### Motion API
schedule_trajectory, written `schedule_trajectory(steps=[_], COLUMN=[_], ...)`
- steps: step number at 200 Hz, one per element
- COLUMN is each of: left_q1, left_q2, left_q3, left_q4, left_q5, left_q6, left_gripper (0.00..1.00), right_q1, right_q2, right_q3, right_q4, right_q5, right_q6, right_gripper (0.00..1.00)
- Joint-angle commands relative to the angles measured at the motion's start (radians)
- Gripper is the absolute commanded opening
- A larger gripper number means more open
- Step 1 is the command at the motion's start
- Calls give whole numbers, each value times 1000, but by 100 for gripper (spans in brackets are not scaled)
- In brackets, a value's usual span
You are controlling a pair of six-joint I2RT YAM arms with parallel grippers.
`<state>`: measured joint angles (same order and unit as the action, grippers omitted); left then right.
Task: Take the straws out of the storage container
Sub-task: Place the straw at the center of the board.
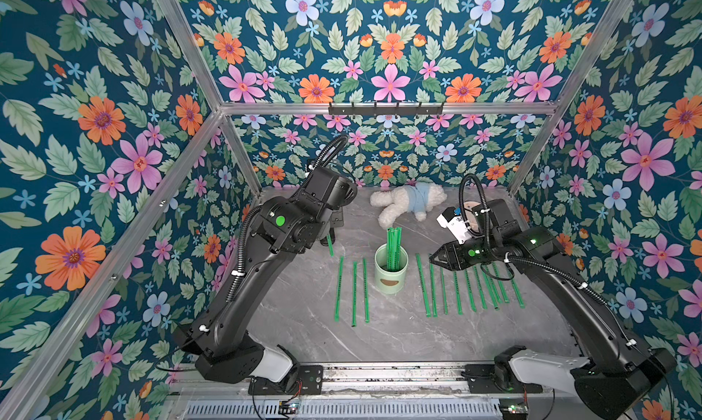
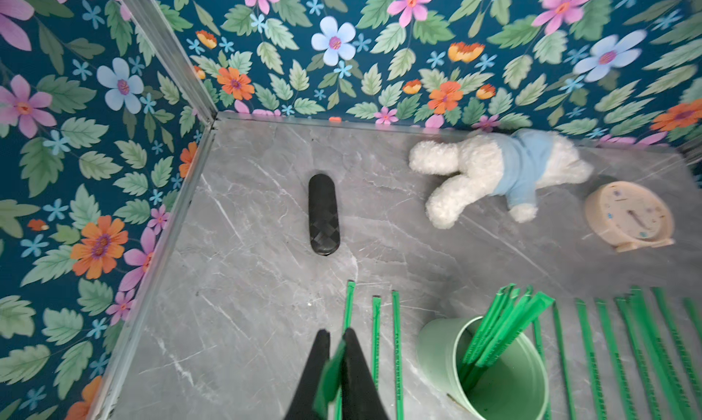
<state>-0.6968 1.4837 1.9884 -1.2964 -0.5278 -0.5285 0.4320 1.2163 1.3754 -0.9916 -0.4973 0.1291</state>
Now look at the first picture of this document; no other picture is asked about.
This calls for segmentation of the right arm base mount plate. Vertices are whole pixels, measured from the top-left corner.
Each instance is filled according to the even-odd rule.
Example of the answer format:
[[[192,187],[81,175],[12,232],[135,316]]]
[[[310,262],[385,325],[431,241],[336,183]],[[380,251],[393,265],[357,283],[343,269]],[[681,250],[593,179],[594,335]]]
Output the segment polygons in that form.
[[[495,370],[493,363],[466,364],[461,373],[472,394],[543,394],[544,387],[521,383],[511,374]]]

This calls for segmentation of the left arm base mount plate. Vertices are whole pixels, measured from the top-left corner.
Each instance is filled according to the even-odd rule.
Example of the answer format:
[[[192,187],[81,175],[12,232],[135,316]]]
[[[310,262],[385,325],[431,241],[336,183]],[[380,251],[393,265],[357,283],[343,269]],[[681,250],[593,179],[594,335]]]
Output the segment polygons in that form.
[[[285,378],[281,383],[274,383],[265,378],[254,378],[249,385],[248,395],[320,395],[325,368],[320,364],[300,365],[294,368],[295,380]]]

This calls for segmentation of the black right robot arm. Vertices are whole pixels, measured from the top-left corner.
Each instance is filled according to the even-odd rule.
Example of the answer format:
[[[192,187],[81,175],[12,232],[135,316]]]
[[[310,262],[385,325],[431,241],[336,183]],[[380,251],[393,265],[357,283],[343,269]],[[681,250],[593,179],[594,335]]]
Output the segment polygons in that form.
[[[617,419],[676,367],[667,349],[623,327],[549,230],[522,229],[503,200],[448,208],[437,221],[454,239],[430,256],[433,265],[459,271],[500,262],[525,275],[563,315],[581,346],[579,357],[511,347],[495,356],[496,385],[547,386],[578,396],[601,419]]]

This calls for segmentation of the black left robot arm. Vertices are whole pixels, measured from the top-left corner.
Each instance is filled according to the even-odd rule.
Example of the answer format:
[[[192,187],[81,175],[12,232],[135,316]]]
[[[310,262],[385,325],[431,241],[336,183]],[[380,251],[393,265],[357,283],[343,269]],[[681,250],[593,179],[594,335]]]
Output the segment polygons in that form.
[[[261,301],[281,272],[328,233],[332,217],[358,194],[355,182],[324,166],[312,170],[290,196],[253,208],[241,226],[232,270],[210,306],[175,332],[183,352],[197,355],[207,381],[266,379],[290,390],[299,363],[281,346],[265,346],[248,331]]]

